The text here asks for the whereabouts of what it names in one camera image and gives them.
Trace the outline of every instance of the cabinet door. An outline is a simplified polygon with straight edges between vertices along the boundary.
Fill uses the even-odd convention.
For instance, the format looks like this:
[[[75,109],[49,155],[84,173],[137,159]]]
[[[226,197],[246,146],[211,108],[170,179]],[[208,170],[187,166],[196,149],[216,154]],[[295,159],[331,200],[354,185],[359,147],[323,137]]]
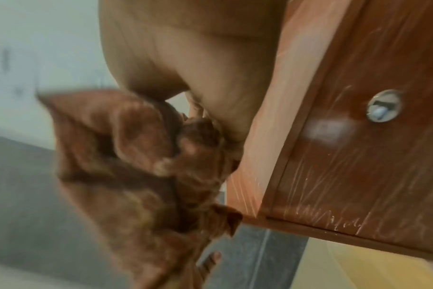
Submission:
[[[368,102],[391,89],[400,114],[369,121]],[[433,0],[366,2],[267,215],[433,253]]]

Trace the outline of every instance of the bare skin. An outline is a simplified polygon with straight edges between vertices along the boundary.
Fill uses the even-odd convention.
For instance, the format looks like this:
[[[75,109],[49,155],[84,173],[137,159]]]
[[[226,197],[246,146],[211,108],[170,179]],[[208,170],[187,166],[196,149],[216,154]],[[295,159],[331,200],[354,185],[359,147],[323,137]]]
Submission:
[[[120,87],[187,92],[235,148],[266,94],[287,0],[100,0],[104,56]]]

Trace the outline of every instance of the reddish-brown wood panel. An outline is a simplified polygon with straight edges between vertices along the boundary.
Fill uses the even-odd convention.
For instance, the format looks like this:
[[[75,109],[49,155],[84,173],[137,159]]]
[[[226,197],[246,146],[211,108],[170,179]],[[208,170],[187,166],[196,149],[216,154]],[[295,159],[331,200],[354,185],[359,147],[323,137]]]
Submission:
[[[397,89],[403,110],[366,106]],[[369,0],[327,74],[270,216],[433,252],[433,0]]]
[[[320,82],[364,1],[289,2],[271,86],[228,181],[227,203],[246,216],[267,212],[269,188],[277,187]]]

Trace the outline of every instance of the wooden furniture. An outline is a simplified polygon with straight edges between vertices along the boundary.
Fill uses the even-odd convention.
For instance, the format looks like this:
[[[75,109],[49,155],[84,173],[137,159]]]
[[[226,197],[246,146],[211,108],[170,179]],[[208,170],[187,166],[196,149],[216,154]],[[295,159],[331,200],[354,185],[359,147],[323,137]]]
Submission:
[[[384,90],[391,121],[367,118]],[[433,0],[293,0],[227,203],[245,222],[433,259]]]

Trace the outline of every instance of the scratched wood surface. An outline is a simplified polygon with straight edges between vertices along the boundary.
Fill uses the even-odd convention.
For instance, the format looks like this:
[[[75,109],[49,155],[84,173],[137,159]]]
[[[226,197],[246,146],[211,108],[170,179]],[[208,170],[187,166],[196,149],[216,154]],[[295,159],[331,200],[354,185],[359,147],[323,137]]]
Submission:
[[[372,123],[373,95],[403,110]],[[433,0],[368,0],[295,143],[269,216],[433,253]]]
[[[248,136],[227,203],[248,217],[268,213],[295,139],[339,44],[364,0],[292,0],[273,80]]]

